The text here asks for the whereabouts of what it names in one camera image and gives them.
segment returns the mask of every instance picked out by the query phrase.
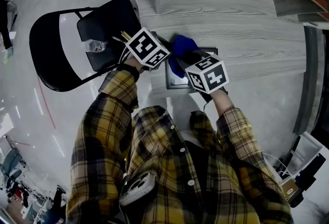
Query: white cube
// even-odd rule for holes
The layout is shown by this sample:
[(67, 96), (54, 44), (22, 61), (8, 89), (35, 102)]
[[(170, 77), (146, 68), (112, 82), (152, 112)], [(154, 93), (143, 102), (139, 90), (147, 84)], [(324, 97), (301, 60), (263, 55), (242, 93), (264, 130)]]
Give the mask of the white cube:
[(155, 67), (170, 52), (144, 27), (126, 43), (126, 47), (145, 66)]
[(210, 94), (229, 83), (224, 62), (214, 54), (185, 69), (194, 89)]

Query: cube with fiducial marker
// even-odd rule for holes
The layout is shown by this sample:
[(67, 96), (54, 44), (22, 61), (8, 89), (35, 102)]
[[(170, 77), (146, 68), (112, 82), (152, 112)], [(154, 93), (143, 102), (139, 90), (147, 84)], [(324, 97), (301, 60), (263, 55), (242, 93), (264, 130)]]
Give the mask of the cube with fiducial marker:
[(224, 62), (216, 54), (189, 66), (185, 72), (193, 88), (207, 94), (229, 83)]
[(142, 65), (151, 68), (154, 68), (170, 54), (161, 41), (145, 27), (126, 43), (126, 47)]

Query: smartphone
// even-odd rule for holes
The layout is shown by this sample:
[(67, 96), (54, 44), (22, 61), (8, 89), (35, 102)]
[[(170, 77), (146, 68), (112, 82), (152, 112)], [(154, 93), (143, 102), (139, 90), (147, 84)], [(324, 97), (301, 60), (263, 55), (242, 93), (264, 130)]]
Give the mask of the smartphone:
[(127, 206), (151, 192), (155, 187), (155, 178), (156, 175), (152, 172), (142, 174), (121, 194), (119, 204)]

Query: yellow plaid shirt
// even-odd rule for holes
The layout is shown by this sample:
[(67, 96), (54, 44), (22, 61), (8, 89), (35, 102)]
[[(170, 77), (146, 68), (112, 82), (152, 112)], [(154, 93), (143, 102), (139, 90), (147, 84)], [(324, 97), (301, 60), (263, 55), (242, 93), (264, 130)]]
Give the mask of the yellow plaid shirt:
[[(191, 154), (167, 110), (145, 108), (132, 120), (137, 103), (133, 75), (112, 71), (100, 92), (78, 130), (67, 223), (113, 221), (123, 173), (131, 183), (146, 170), (157, 179), (156, 192), (139, 203), (142, 223), (293, 222), (240, 109), (219, 117), (217, 133), (205, 113), (191, 114), (191, 131), (209, 154), (206, 191), (201, 193)], [(188, 185), (189, 180), (195, 184)]]

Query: shirt sleeve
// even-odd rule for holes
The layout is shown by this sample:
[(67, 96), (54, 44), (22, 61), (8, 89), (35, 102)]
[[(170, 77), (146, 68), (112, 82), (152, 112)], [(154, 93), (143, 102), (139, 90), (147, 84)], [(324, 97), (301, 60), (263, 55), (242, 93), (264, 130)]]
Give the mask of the shirt sleeve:
[(238, 108), (227, 110), (217, 121), (224, 155), (236, 172), (241, 189), (261, 223), (293, 223), (290, 206), (267, 167), (251, 125)]
[(78, 129), (67, 223), (103, 223), (118, 212), (135, 103), (134, 76), (127, 70), (110, 72)]

